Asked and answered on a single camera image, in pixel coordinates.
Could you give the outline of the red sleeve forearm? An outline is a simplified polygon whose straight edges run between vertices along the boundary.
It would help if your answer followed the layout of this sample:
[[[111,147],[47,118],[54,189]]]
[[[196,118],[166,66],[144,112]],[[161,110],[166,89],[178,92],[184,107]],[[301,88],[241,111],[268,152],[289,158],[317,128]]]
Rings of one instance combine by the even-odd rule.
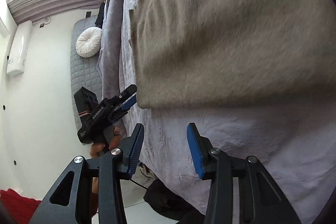
[[[51,199],[58,200],[57,203],[66,206],[70,200],[70,194],[70,190],[58,189]],[[39,200],[23,197],[12,189],[1,190],[1,202],[17,223],[29,223],[41,203]]]

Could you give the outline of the person's left hand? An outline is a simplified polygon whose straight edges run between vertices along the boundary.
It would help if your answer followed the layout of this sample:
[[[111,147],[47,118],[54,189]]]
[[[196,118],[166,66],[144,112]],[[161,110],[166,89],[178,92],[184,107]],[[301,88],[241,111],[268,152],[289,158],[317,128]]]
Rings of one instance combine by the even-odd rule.
[[[121,133],[122,132],[119,127],[109,127],[105,130],[104,135],[107,138],[107,141],[109,141],[108,150],[119,147],[123,139],[123,136],[121,135]],[[91,149],[89,152],[91,158],[99,157],[104,147],[105,147],[105,143],[93,143],[91,145]]]

